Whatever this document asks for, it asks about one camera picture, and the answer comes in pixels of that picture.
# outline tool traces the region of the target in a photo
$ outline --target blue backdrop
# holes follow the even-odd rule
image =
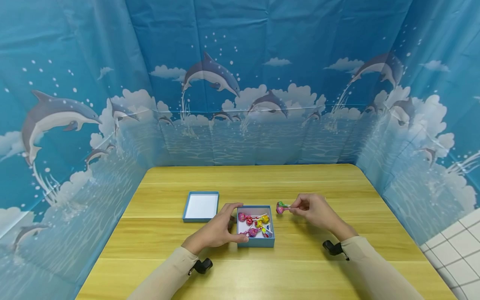
[[[153,166],[353,163],[424,243],[478,207],[479,6],[2,4],[0,294],[73,298]]]

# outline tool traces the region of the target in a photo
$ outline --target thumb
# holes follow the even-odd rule
[[[235,243],[246,243],[248,242],[248,237],[244,234],[230,234],[229,240]]]
[[[302,216],[302,217],[306,217],[308,213],[308,211],[301,210],[299,208],[290,208],[290,212],[296,216]]]

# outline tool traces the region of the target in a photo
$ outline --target beige sleeve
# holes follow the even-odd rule
[[[170,300],[187,281],[188,272],[197,260],[196,255],[183,247],[178,247],[127,299]]]
[[[350,258],[374,300],[423,300],[415,288],[389,264],[364,237],[342,242],[343,252]]]

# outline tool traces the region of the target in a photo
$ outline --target person's right hand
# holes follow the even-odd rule
[[[290,212],[301,216],[312,225],[332,232],[339,241],[357,236],[352,226],[345,223],[328,205],[325,197],[318,194],[299,194],[290,206]]]

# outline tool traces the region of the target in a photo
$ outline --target wooden table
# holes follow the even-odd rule
[[[353,165],[161,167],[140,183],[77,299],[125,299],[202,223],[183,223],[189,191],[219,191],[227,202],[291,203],[299,192],[333,209],[402,273],[425,299],[454,300],[363,173]],[[343,257],[325,253],[329,233],[290,214],[275,216],[274,248],[236,244],[201,253],[214,267],[195,272],[174,299],[367,299]]]

